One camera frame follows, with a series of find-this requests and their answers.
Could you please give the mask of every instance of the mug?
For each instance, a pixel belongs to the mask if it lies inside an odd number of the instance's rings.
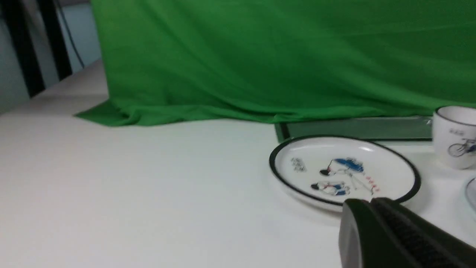
[[[433,113],[433,147],[437,158],[452,168],[476,164],[476,109],[437,108]]]

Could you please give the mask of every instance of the white table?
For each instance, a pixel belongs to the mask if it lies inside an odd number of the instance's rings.
[[[340,267],[338,214],[299,204],[269,170],[272,125],[71,116],[106,98],[97,62],[0,117],[0,267]],[[391,147],[422,175],[411,208],[476,246],[458,203],[474,172],[428,144]]]

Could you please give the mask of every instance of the bicycle print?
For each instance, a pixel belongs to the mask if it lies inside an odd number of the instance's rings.
[[[476,139],[462,139],[465,141],[463,144],[452,144],[448,147],[448,154],[452,157],[460,157],[464,154],[475,154],[476,152]]]

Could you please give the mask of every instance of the wall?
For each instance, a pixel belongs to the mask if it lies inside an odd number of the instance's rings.
[[[101,57],[96,25],[90,4],[78,4],[63,7],[69,29],[76,48],[87,66]],[[73,72],[81,70],[79,61],[72,49],[67,36],[66,28],[58,18],[63,30],[66,48]],[[41,67],[41,73],[46,87],[58,82],[56,69],[50,49],[45,42],[44,35],[32,27],[31,37],[35,45],[35,52]],[[7,111],[21,103],[28,101],[28,91],[21,74],[15,51],[11,46],[10,36],[5,22],[0,19],[0,113]]]

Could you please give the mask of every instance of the white bowl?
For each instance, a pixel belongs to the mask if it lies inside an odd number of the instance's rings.
[[[469,213],[476,221],[476,176],[471,177],[464,185],[462,199],[465,212]]]
[[[348,198],[407,202],[421,186],[417,169],[381,145],[341,136],[307,136],[280,144],[269,157],[276,178],[295,198],[342,211]]]

